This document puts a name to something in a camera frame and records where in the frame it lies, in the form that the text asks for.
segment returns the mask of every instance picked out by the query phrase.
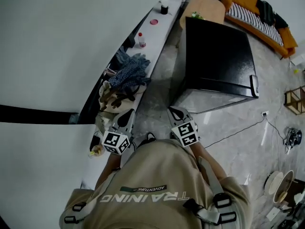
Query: person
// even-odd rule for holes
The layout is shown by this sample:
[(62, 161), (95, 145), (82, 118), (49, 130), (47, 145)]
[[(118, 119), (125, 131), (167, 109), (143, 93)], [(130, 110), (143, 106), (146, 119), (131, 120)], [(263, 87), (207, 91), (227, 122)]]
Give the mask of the person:
[[(177, 140), (156, 140), (149, 136), (121, 169), (121, 156), (110, 154), (95, 190), (75, 189), (65, 211), (88, 204), (100, 195), (94, 209), (83, 219), (82, 228), (222, 228), (225, 224), (206, 223), (183, 206), (190, 199), (199, 208), (207, 209), (213, 204), (210, 177), (198, 165), (203, 158), (236, 205), (237, 221), (230, 228), (237, 228), (235, 225), (250, 228), (252, 210), (247, 188), (239, 185), (234, 177), (228, 177), (199, 142), (189, 147), (182, 148)], [(66, 216), (64, 212), (60, 218), (61, 228), (69, 225), (65, 223)]]

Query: plastic bottle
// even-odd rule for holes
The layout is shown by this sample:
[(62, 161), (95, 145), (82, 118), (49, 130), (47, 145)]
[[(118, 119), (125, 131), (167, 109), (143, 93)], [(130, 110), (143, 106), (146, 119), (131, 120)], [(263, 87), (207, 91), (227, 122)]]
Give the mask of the plastic bottle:
[(146, 46), (145, 38), (143, 37), (143, 34), (141, 32), (139, 33), (139, 45), (142, 48)]

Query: beige shirt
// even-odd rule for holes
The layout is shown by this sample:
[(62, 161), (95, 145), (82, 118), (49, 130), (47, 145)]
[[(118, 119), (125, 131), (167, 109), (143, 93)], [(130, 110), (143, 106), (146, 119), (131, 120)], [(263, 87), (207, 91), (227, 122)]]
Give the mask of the beige shirt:
[[(233, 177), (220, 183), (239, 208), (241, 228), (250, 228), (252, 211), (247, 190)], [(98, 194), (99, 189), (75, 189), (66, 209), (89, 202)], [(189, 198), (205, 208), (213, 199), (195, 158), (172, 140), (155, 141), (139, 147), (114, 176), (95, 209), (85, 218), (84, 228), (202, 228), (202, 222), (183, 207)]]

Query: gray marble floor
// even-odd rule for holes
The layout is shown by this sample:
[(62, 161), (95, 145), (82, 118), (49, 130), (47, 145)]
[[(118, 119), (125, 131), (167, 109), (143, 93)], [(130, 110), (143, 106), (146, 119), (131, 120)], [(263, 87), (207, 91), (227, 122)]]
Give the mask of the gray marble floor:
[[(171, 127), (166, 109), (178, 51), (176, 44), (180, 35), (181, 30), (176, 23), (152, 74), (152, 82), (137, 110), (133, 130), (135, 137), (148, 131), (154, 132), (159, 139), (169, 137)], [(276, 125), (282, 136), (287, 126), (299, 128), (304, 132), (304, 116), (296, 116), (283, 106), (286, 90), (305, 85), (302, 73), (294, 74), (294, 67), (289, 66), (289, 61), (280, 60), (280, 56), (258, 38), (250, 34), (248, 38), (259, 79), (260, 97), (244, 104), (212, 111), (208, 122), (207, 114), (194, 114), (203, 146), (262, 120), (261, 112), (267, 110), (268, 120)], [(272, 222), (265, 217), (274, 206), (272, 198), (264, 195), (264, 181), (268, 174), (274, 170), (285, 173), (292, 169), (297, 178), (305, 179), (305, 167), (302, 165), (305, 158), (305, 141), (286, 155), (281, 138), (270, 125), (267, 127), (265, 142), (261, 145), (265, 126), (264, 121), (207, 148), (228, 175), (236, 177), (241, 184), (249, 185), (254, 209), (252, 228), (255, 229), (277, 226), (285, 218), (285, 214), (281, 212)]]

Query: black refrigerator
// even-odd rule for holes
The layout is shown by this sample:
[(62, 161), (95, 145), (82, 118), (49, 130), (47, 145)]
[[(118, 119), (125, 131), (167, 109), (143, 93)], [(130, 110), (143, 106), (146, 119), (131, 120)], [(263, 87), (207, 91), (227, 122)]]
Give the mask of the black refrigerator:
[(258, 97), (246, 33), (187, 17), (171, 81), (171, 105), (204, 113)]

